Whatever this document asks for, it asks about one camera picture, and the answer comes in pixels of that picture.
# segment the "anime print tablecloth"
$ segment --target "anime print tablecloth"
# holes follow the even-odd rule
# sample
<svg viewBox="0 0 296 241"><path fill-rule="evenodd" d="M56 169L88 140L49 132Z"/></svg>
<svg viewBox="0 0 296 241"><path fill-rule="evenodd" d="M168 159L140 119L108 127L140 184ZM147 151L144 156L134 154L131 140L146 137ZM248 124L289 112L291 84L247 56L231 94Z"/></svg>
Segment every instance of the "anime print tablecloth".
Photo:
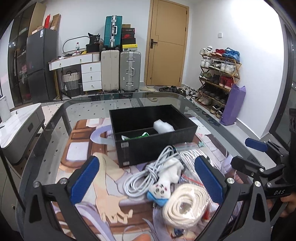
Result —
<svg viewBox="0 0 296 241"><path fill-rule="evenodd" d="M217 169L227 173L231 169L232 157L195 117L190 119L198 125L193 141L209 156ZM201 232L195 229L182 237L173 238L174 228L164 223L161 209L153 208L146 198L135 199L125 195L123 183L126 178L143 170L146 164L124 169L118 167L109 118L80 120L76 123L66 144L56 182L69 177L91 155L97 156L100 161L99 172L76 208L101 240L194 240ZM237 181L242 182L241 178L236 175ZM53 207L64 233L74 237L57 203L54 202Z"/></svg>

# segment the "silver suitcase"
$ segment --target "silver suitcase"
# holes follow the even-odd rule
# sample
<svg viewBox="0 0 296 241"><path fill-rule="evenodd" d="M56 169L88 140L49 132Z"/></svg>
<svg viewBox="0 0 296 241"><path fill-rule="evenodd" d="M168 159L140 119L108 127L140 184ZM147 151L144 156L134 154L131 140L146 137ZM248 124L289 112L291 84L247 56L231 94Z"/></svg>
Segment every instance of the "silver suitcase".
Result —
<svg viewBox="0 0 296 241"><path fill-rule="evenodd" d="M119 85L122 93L138 92L140 86L141 53L125 51L120 53Z"/></svg>
<svg viewBox="0 0 296 241"><path fill-rule="evenodd" d="M101 53L102 90L119 89L119 51L106 50Z"/></svg>

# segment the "green packet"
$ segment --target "green packet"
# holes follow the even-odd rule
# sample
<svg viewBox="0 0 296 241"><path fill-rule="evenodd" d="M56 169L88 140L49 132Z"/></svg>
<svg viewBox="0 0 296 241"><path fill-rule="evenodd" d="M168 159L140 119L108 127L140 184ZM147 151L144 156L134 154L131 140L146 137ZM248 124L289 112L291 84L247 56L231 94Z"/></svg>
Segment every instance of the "green packet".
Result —
<svg viewBox="0 0 296 241"><path fill-rule="evenodd" d="M138 139L138 138L141 138L141 137L148 137L148 136L149 136L149 134L147 132L144 132L143 135L141 135L139 137L128 138L126 136L121 136L121 138L122 138L123 141L126 141L126 140Z"/></svg>

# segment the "purple bag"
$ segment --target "purple bag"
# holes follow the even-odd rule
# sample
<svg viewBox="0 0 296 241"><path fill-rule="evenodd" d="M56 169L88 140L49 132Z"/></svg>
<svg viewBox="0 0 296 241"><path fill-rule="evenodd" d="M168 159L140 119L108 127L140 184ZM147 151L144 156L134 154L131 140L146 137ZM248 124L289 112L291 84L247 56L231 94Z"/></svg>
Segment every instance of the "purple bag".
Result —
<svg viewBox="0 0 296 241"><path fill-rule="evenodd" d="M246 96L246 87L243 86L239 88L236 84L233 84L225 110L221 117L221 124L225 126L233 125L239 115L239 111L244 102L244 97Z"/></svg>

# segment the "blue sneaker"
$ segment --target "blue sneaker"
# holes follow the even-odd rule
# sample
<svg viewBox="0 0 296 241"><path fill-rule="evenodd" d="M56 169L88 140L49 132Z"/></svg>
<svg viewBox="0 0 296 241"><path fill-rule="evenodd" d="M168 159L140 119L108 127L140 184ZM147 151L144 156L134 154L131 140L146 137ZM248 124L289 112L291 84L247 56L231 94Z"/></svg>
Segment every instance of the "blue sneaker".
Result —
<svg viewBox="0 0 296 241"><path fill-rule="evenodd" d="M222 56L225 58L232 58L238 63L240 61L240 53L238 51L231 49L231 48L227 48L226 53L222 54Z"/></svg>

